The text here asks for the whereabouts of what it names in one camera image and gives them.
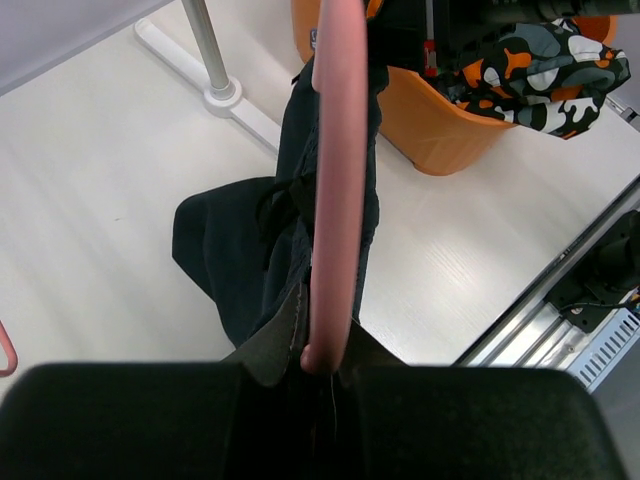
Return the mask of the pink wire hanger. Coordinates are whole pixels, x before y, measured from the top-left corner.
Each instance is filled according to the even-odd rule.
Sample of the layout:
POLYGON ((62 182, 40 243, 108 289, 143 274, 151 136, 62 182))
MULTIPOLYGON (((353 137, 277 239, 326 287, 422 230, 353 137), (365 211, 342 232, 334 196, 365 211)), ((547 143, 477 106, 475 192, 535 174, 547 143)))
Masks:
POLYGON ((7 365, 1 369, 1 377, 11 376, 18 367, 18 355, 10 336, 2 322, 0 322, 1 348, 7 360, 7 365))
POLYGON ((313 88, 319 149, 310 282, 309 341, 302 368, 332 374, 341 364, 355 298, 367 163, 367 28, 360 1, 320 8, 313 88))

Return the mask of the dark green shorts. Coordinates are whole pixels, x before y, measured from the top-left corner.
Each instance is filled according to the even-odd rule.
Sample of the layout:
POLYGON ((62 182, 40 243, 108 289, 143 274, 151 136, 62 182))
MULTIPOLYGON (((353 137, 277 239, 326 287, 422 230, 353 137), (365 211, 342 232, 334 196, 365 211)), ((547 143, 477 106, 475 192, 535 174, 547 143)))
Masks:
POLYGON ((316 61, 292 81, 276 172, 186 198, 173 221, 171 254, 215 304, 227 338, 241 348, 299 285, 310 286, 320 146, 316 61))

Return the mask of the orange camouflage shorts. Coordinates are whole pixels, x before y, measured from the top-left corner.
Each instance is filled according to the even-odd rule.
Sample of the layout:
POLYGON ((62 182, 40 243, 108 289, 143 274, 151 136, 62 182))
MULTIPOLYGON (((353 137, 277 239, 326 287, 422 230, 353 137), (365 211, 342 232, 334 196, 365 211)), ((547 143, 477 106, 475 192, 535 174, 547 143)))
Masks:
MULTIPOLYGON (((366 2, 367 21, 382 2, 366 2)), ((470 65, 418 75, 473 115, 569 139, 589 130, 631 77, 625 52, 584 36, 577 18, 517 23, 470 65)))

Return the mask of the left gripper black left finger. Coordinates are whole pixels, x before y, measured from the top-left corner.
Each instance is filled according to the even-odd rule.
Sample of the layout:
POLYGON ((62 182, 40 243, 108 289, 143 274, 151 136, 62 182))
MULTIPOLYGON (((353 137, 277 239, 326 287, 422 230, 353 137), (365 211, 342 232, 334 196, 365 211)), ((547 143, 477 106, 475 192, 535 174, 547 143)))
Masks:
POLYGON ((5 479, 267 479, 305 461, 305 289, 219 362, 54 363, 1 406, 5 479))

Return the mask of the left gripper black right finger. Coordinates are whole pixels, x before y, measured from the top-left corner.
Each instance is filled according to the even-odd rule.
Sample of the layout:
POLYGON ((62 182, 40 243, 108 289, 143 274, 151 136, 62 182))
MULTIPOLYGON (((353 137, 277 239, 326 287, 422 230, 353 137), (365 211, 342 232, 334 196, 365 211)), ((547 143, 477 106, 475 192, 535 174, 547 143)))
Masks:
POLYGON ((410 366, 361 326, 339 371, 338 479, 621 479, 591 395, 550 369, 410 366))

